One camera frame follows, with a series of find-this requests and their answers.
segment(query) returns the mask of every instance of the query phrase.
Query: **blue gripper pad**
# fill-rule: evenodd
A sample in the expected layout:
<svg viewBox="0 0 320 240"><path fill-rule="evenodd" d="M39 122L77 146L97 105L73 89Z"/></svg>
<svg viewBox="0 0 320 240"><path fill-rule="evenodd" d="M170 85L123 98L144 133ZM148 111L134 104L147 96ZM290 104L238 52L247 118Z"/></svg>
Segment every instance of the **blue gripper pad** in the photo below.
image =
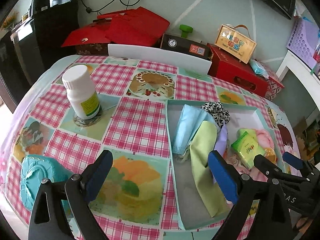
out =
<svg viewBox="0 0 320 240"><path fill-rule="evenodd" d="M285 152L282 155L282 159L288 163L289 165L291 165L292 167L294 167L296 170L301 170L303 169L303 160L297 158L296 156L290 154L289 152Z"/></svg>
<svg viewBox="0 0 320 240"><path fill-rule="evenodd" d="M87 184L85 186L86 195L84 197L84 200L87 203L96 199L104 181L106 180L106 177L107 177L107 175L112 167L112 164L113 164L112 153L108 150L103 150L103 152L100 154L100 156L98 157L96 162L99 162L100 165L98 165L96 167L96 170L94 171L90 180L87 182Z"/></svg>
<svg viewBox="0 0 320 240"><path fill-rule="evenodd" d="M225 198L234 205L238 201L237 185L224 166L228 165L218 152L213 151L208 156L208 166L216 179Z"/></svg>

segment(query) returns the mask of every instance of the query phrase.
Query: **bottle label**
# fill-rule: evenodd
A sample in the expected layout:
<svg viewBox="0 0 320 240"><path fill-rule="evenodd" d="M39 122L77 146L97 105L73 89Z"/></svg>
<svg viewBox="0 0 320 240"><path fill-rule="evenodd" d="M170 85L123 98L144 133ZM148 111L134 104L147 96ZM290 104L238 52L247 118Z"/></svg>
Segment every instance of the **bottle label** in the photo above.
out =
<svg viewBox="0 0 320 240"><path fill-rule="evenodd" d="M97 111L100 107L99 99L97 96L97 92L87 99L86 101L81 103L82 109L86 116L92 115L95 111Z"/></svg>

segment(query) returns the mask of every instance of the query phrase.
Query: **green dumbbell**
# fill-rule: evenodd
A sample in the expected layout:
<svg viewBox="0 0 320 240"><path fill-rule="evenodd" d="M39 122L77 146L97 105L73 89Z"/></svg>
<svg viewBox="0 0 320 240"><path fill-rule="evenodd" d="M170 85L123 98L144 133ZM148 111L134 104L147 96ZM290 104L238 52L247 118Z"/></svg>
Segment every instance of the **green dumbbell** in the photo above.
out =
<svg viewBox="0 0 320 240"><path fill-rule="evenodd" d="M192 33L193 32L193 28L188 26L188 25L184 25L181 24L179 29L182 31L181 33L181 37L182 38L188 38L188 33Z"/></svg>

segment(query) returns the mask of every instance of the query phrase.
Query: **black box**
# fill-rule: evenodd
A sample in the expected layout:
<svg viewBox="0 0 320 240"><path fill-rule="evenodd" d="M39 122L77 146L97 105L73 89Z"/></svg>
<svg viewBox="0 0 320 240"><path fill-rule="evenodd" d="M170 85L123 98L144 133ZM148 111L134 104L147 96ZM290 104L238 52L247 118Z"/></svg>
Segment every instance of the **black box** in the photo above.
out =
<svg viewBox="0 0 320 240"><path fill-rule="evenodd" d="M209 60L210 55L210 49L208 46L169 34L163 34L160 48L196 56L207 60Z"/></svg>

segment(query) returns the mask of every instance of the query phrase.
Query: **blue face mask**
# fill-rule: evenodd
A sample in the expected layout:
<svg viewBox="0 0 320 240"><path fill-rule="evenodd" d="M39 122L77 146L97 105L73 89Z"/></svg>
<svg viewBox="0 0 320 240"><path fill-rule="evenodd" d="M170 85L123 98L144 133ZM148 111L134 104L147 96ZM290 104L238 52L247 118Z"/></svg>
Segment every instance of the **blue face mask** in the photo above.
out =
<svg viewBox="0 0 320 240"><path fill-rule="evenodd" d="M195 136L202 121L212 122L217 126L214 118L205 110L184 105L177 125L176 136L173 140L172 153L183 155L187 146Z"/></svg>

